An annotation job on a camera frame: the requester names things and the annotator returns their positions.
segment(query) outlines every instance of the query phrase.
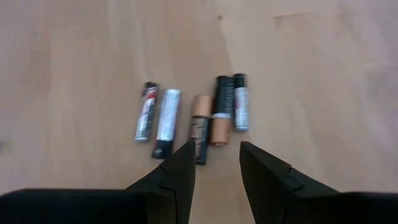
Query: copper-top battery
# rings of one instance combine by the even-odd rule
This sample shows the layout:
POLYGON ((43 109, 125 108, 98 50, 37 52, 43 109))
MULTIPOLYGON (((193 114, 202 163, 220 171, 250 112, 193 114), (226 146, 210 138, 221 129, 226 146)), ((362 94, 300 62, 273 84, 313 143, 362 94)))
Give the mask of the copper-top battery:
POLYGON ((217 77, 213 114, 211 115, 210 143, 214 146, 224 146, 229 143, 229 132, 233 115, 233 95, 234 81, 232 77, 217 77))
POLYGON ((198 95, 193 99, 189 138, 196 144, 197 165, 206 164, 212 103, 213 97, 208 95, 198 95))

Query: wooden floor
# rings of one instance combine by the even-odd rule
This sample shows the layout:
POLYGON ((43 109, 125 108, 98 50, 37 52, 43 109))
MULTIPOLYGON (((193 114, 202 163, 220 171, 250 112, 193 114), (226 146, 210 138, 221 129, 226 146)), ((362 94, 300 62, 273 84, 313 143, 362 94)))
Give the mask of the wooden floor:
POLYGON ((192 98, 248 74, 251 129, 210 148, 191 223, 252 223, 251 141, 338 190, 398 192, 395 0, 1 0, 0 193, 122 189, 146 175, 145 81, 192 98))

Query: black and silver battery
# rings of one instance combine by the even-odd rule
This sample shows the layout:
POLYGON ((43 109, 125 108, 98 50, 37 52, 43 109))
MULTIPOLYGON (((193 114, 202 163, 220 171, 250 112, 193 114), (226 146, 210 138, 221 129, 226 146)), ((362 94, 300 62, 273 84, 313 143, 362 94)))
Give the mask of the black and silver battery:
POLYGON ((235 131, 249 131, 249 97, 246 85, 246 75, 234 75, 234 125, 235 131))
POLYGON ((181 90, 164 91, 157 128, 156 145, 152 153, 155 159, 166 159, 173 153, 175 123, 180 105, 181 90))
POLYGON ((155 114, 155 102, 159 86, 153 82, 146 82, 142 92, 143 104, 138 117, 136 141, 148 141, 152 134, 152 122, 155 114))

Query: silver battery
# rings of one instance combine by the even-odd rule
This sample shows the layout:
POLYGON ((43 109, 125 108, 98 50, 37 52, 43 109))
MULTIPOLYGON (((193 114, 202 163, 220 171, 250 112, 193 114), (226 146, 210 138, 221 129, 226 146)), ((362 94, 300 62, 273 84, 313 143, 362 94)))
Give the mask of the silver battery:
POLYGON ((181 90, 164 91, 156 140, 173 141, 181 90))
POLYGON ((155 113, 155 102, 158 92, 157 86, 154 83, 150 83, 150 87, 145 87, 143 92, 143 105, 141 113, 138 117, 136 141, 148 141, 152 134, 152 122, 155 113))
POLYGON ((246 87, 235 88, 235 130, 249 130, 249 98, 246 87))

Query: battery label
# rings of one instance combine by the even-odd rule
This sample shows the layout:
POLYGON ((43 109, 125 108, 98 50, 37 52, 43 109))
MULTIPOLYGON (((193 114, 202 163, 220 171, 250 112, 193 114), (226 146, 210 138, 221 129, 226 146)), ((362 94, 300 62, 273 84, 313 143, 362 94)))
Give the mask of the battery label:
POLYGON ((195 141, 198 165, 206 164, 206 153, 208 145, 209 118, 193 116, 191 121, 190 137, 195 141))
POLYGON ((148 88, 144 95, 144 104, 142 106, 142 111, 137 122, 136 140, 148 140, 151 129, 152 120, 155 111, 155 100, 156 100, 157 88, 148 88))
POLYGON ((172 141, 174 139, 175 120, 180 103, 181 90, 166 90, 160 110, 159 127, 156 140, 172 141))
POLYGON ((215 113, 215 114, 211 115, 211 118, 213 118, 213 119, 217 119, 217 118, 231 119, 231 114, 229 114, 229 113, 215 113))
POLYGON ((231 82, 227 85, 226 96, 225 96, 225 111, 232 116, 233 113, 233 101, 234 101, 234 83, 231 82))
POLYGON ((235 89, 235 125, 238 129, 249 127, 248 90, 245 87, 235 89))

